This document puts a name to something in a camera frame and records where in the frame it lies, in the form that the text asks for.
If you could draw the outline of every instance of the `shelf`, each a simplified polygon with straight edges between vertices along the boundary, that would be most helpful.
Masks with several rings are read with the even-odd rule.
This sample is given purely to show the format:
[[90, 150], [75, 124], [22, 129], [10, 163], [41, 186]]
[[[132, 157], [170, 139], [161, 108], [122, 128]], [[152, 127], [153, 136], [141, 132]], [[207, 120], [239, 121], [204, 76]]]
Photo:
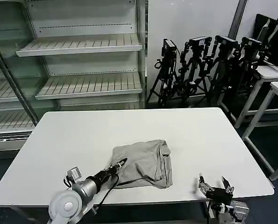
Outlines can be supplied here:
[[35, 128], [24, 110], [1, 111], [0, 133], [28, 132]]
[[[32, 97], [34, 95], [34, 86], [38, 83], [39, 78], [22, 78], [19, 79], [19, 84], [25, 97]], [[5, 79], [0, 79], [0, 103], [5, 102], [18, 102], [18, 98], [13, 92], [8, 81]]]
[[140, 103], [108, 104], [108, 105], [86, 105], [86, 106], [64, 106], [61, 111], [100, 111], [100, 110], [136, 110], [140, 109]]
[[142, 49], [136, 34], [37, 38], [16, 52], [19, 57], [81, 54]]
[[137, 72], [52, 76], [36, 99], [63, 99], [141, 93]]

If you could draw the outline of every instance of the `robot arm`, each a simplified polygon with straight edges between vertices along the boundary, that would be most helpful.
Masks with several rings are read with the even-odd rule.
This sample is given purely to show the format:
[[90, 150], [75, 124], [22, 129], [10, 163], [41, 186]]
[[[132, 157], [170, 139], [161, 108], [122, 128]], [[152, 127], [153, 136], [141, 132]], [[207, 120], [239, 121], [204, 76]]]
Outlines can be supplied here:
[[119, 161], [114, 166], [100, 171], [94, 176], [87, 177], [84, 181], [77, 181], [82, 177], [78, 167], [70, 169], [67, 172], [64, 183], [71, 189], [58, 192], [53, 197], [49, 205], [50, 220], [48, 223], [76, 224], [81, 220], [93, 208], [93, 196], [100, 192], [102, 185], [110, 177], [118, 177], [117, 171], [125, 164], [126, 160], [127, 158]]
[[199, 177], [199, 189], [210, 199], [209, 206], [215, 211], [215, 217], [220, 224], [242, 224], [244, 223], [249, 208], [246, 203], [233, 201], [234, 187], [222, 177], [223, 188], [211, 187], [204, 181], [202, 174]]

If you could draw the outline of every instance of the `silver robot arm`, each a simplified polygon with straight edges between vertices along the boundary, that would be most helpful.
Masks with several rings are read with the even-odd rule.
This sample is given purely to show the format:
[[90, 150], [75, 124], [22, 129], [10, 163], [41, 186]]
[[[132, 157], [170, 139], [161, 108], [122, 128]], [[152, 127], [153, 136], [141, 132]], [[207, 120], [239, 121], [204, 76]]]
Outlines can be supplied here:
[[48, 224], [76, 224], [81, 220], [93, 208], [93, 196], [99, 193], [102, 185], [111, 176], [118, 178], [117, 171], [125, 164], [126, 160], [127, 158], [94, 176], [87, 177], [84, 181], [77, 181], [82, 177], [78, 167], [70, 169], [66, 179], [64, 179], [64, 183], [69, 189], [58, 192], [51, 200]]

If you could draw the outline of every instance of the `glass door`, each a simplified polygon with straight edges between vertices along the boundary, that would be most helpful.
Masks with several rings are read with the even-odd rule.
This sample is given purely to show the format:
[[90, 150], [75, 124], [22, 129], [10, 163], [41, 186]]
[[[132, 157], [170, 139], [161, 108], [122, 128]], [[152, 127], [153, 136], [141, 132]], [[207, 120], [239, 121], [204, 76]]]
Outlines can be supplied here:
[[47, 80], [44, 63], [16, 55], [31, 39], [22, 4], [0, 2], [0, 137], [31, 133], [46, 111], [57, 109], [55, 101], [35, 100]]

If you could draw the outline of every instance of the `black cable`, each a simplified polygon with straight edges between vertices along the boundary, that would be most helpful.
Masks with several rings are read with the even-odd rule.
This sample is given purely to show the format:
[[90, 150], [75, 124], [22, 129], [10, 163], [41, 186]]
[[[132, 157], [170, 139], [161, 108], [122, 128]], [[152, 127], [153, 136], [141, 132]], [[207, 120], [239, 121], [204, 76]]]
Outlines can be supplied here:
[[117, 185], [117, 183], [118, 183], [118, 181], [119, 181], [119, 176], [118, 176], [117, 174], [114, 174], [114, 176], [117, 177], [116, 182], [115, 182], [115, 183], [112, 185], [112, 187], [107, 191], [106, 195], [103, 197], [103, 199], [101, 200], [101, 202], [97, 205], [96, 209], [99, 209], [99, 208], [102, 206], [102, 204], [103, 204], [103, 202], [105, 201], [107, 195], [108, 195], [108, 194], [111, 192], [111, 190], [113, 190], [114, 187]]
[[177, 50], [177, 52], [178, 52], [178, 54], [179, 54], [179, 57], [180, 57], [180, 52], [179, 52], [179, 50], [178, 50], [178, 48], [177, 48], [176, 44], [175, 44], [173, 41], [171, 41], [171, 42], [175, 45], [176, 50]]
[[69, 188], [72, 187], [71, 181], [69, 180], [68, 176], [66, 176], [66, 180], [65, 180], [65, 178], [63, 179], [63, 182], [67, 187], [69, 187]]

